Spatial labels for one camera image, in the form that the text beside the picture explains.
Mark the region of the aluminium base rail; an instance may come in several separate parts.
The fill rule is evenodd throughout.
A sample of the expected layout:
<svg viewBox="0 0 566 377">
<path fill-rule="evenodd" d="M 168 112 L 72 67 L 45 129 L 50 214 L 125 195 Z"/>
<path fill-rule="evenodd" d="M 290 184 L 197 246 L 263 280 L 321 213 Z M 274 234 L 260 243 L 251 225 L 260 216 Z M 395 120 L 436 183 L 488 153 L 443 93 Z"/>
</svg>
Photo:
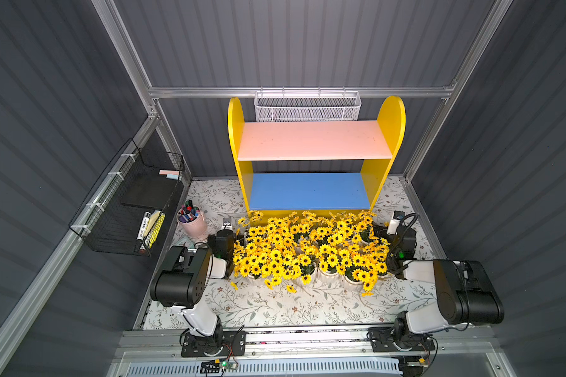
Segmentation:
<svg viewBox="0 0 566 377">
<path fill-rule="evenodd" d="M 235 353 L 236 361 L 275 358 L 350 358 L 372 355 L 374 342 L 367 335 L 373 324 L 323 325 L 302 327 L 246 327 L 245 353 Z M 126 331 L 116 348 L 113 361 L 181 361 L 181 329 Z M 437 352 L 426 352 L 419 346 L 414 351 L 400 351 L 385 346 L 384 355 L 443 356 L 448 354 L 494 353 L 501 350 L 489 327 L 465 331 L 442 331 L 433 336 Z"/>
</svg>

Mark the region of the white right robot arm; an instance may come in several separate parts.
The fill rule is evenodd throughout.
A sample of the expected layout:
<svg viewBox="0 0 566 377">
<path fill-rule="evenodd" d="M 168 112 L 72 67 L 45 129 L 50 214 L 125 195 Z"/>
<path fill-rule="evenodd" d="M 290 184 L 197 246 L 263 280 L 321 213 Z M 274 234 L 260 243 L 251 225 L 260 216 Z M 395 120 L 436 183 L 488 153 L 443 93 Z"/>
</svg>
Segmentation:
<svg viewBox="0 0 566 377">
<path fill-rule="evenodd" d="M 423 346 L 431 350 L 430 336 L 448 330 L 465 331 L 470 325 L 496 325 L 505 310 L 483 265 L 477 261 L 418 260 L 412 225 L 376 226 L 377 237 L 391 243 L 388 271 L 397 279 L 431 283 L 434 303 L 400 313 L 392 326 L 371 328 L 368 336 L 377 347 L 392 343 L 401 351 Z"/>
</svg>

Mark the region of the white marker in basket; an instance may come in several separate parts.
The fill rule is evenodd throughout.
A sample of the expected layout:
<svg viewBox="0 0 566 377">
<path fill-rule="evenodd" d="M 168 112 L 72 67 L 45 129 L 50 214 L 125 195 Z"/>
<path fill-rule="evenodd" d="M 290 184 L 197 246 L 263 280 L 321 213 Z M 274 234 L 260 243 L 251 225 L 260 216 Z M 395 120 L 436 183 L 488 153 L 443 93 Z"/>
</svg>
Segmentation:
<svg viewBox="0 0 566 377">
<path fill-rule="evenodd" d="M 139 230 L 138 230 L 136 240 L 142 240 L 143 239 L 145 232 L 146 232 L 146 229 L 147 229 L 148 224 L 149 224 L 150 217 L 151 217 L 151 213 L 149 213 L 149 212 L 144 213 L 142 220 L 141 220 L 141 225 L 140 225 Z"/>
</svg>

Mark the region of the yellow book in basket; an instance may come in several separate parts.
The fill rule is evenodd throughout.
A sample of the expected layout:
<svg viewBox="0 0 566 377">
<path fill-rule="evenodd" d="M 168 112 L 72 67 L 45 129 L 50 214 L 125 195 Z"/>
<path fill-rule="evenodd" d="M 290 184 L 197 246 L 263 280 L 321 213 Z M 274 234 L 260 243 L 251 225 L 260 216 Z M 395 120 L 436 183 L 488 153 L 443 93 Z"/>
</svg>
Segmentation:
<svg viewBox="0 0 566 377">
<path fill-rule="evenodd" d="M 139 249 L 141 251 L 149 251 L 153 246 L 154 242 L 157 240 L 160 229 L 163 226 L 165 220 L 165 213 L 160 210 L 156 210 L 151 213 L 148 227 L 146 229 L 145 235 L 142 240 L 140 240 Z"/>
</svg>

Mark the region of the pink and blue sticky notes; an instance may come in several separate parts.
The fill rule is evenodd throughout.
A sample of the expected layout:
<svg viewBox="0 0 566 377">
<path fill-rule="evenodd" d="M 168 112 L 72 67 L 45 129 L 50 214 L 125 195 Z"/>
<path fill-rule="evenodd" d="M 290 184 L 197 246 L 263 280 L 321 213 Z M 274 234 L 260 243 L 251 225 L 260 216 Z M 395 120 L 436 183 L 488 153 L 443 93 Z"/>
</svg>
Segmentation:
<svg viewBox="0 0 566 377">
<path fill-rule="evenodd" d="M 160 170 L 160 171 L 159 171 L 159 175 L 163 175 L 163 176 L 165 176 L 167 179 L 179 180 L 180 172 L 179 172 L 179 171 Z"/>
</svg>

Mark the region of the pink metal marker bucket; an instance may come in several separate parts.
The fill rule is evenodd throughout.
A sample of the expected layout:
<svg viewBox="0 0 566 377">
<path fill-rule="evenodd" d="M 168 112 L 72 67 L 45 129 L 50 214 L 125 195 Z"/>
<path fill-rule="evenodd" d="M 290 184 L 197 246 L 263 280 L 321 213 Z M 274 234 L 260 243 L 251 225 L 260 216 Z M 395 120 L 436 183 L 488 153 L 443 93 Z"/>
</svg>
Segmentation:
<svg viewBox="0 0 566 377">
<path fill-rule="evenodd" d="M 193 204 L 191 199 L 179 208 L 175 218 L 189 238 L 199 240 L 207 237 L 208 223 L 201 210 Z"/>
</svg>

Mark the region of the sunflower pot back row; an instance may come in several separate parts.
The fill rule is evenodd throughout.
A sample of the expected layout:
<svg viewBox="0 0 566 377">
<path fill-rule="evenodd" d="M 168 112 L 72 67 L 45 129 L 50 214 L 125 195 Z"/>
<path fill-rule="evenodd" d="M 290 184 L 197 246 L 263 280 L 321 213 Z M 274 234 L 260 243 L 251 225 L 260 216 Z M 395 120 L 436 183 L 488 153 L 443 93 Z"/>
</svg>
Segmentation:
<svg viewBox="0 0 566 377">
<path fill-rule="evenodd" d="M 363 297 L 371 296 L 378 282 L 390 276 L 388 252 L 357 254 L 346 266 L 344 278 L 358 287 Z"/>
<path fill-rule="evenodd" d="M 351 250 L 348 245 L 323 244 L 319 247 L 319 271 L 329 274 L 342 274 L 352 267 Z"/>
</svg>

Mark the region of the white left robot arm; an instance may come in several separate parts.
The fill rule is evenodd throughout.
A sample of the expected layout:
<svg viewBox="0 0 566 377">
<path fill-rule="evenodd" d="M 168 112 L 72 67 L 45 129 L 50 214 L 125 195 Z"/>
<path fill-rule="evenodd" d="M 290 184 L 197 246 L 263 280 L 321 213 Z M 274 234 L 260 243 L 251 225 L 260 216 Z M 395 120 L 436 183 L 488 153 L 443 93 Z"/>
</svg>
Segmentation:
<svg viewBox="0 0 566 377">
<path fill-rule="evenodd" d="M 234 267 L 234 233 L 229 229 L 210 235 L 190 250 L 174 245 L 154 273 L 150 298 L 179 314 L 189 333 L 202 340 L 221 343 L 222 323 L 203 299 L 211 279 L 228 278 Z"/>
</svg>

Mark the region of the yellow wooden shelf unit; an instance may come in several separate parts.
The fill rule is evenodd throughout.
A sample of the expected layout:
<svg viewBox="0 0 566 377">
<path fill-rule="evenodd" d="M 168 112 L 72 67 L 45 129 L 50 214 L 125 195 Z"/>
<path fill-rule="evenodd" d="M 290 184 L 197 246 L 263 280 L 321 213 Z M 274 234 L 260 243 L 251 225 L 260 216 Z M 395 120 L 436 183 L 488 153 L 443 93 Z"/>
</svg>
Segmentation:
<svg viewBox="0 0 566 377">
<path fill-rule="evenodd" d="M 400 97 L 385 99 L 374 120 L 248 123 L 240 99 L 230 99 L 230 149 L 248 214 L 264 219 L 309 211 L 333 216 L 373 210 L 401 149 L 407 112 Z M 357 173 L 256 173 L 255 162 L 360 160 Z"/>
</svg>

